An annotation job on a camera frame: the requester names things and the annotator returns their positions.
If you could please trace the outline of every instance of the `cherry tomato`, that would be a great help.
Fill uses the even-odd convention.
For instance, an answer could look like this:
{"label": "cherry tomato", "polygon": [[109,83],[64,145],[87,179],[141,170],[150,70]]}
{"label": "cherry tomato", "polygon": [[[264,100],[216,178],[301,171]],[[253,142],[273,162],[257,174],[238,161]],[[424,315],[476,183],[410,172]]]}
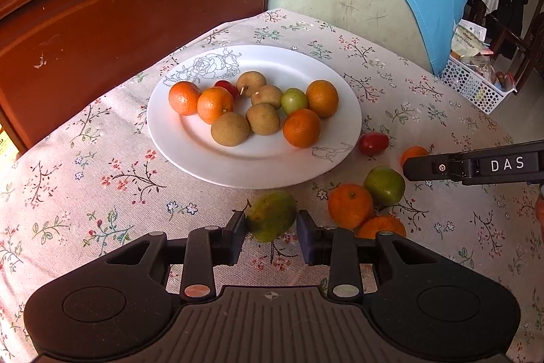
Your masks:
{"label": "cherry tomato", "polygon": [[240,96],[238,88],[236,88],[227,80],[218,80],[214,86],[220,86],[221,88],[226,89],[231,94],[234,100],[238,99],[238,97]]}
{"label": "cherry tomato", "polygon": [[359,151],[365,155],[382,154],[389,147],[389,137],[384,133],[366,133],[359,139]]}

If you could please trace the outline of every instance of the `wooden headboard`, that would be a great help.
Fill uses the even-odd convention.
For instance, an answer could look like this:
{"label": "wooden headboard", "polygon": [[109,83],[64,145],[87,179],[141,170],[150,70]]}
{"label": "wooden headboard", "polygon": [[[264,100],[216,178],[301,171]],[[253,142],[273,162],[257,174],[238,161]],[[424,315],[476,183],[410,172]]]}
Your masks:
{"label": "wooden headboard", "polygon": [[0,123],[24,152],[95,98],[267,0],[0,0]]}

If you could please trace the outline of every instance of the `ribbed black surface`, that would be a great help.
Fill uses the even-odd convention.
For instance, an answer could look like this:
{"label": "ribbed black surface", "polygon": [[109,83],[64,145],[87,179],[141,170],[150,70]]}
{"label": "ribbed black surface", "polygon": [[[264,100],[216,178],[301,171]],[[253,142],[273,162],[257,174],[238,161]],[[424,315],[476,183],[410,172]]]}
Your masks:
{"label": "ribbed black surface", "polygon": [[[56,360],[39,358],[36,363]],[[486,360],[507,362],[504,357]],[[116,363],[415,363],[385,342],[357,306],[325,300],[317,287],[226,287],[181,310],[172,328]]]}

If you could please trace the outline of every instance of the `black jacket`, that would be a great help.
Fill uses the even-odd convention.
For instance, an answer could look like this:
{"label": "black jacket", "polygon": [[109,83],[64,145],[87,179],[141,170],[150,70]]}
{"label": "black jacket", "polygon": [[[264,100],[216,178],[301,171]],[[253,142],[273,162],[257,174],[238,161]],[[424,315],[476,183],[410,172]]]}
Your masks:
{"label": "black jacket", "polygon": [[[510,29],[515,35],[521,37],[523,29],[523,7],[527,5],[529,0],[499,0],[499,7],[493,12],[493,15],[499,22]],[[502,28],[495,20],[486,17],[486,28],[488,36],[492,39],[497,37]],[[508,59],[512,59],[516,52],[516,46],[511,42],[504,42],[499,49],[499,53]]]}

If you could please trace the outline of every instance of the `oval plate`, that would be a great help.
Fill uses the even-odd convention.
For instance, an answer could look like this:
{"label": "oval plate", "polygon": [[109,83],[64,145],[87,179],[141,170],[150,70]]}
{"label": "oval plate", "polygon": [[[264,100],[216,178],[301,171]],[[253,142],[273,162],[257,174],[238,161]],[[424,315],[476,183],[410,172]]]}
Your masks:
{"label": "oval plate", "polygon": [[[168,103],[168,92],[176,82],[191,81],[204,91],[219,79],[235,84],[241,73],[252,70],[282,91],[291,87],[306,91],[317,79],[333,83],[340,97],[338,111],[322,119],[321,137],[314,147],[291,146],[281,130],[272,136],[251,134],[236,147],[223,147],[211,138],[210,126],[198,115],[179,116]],[[240,98],[235,112],[245,115],[250,106],[248,98]],[[283,124],[285,115],[281,110],[279,115]],[[344,79],[318,60],[278,47],[221,47],[187,59],[162,78],[149,99],[148,128],[157,149],[192,176],[222,186],[269,189],[308,181],[338,165],[361,133],[361,107]]]}

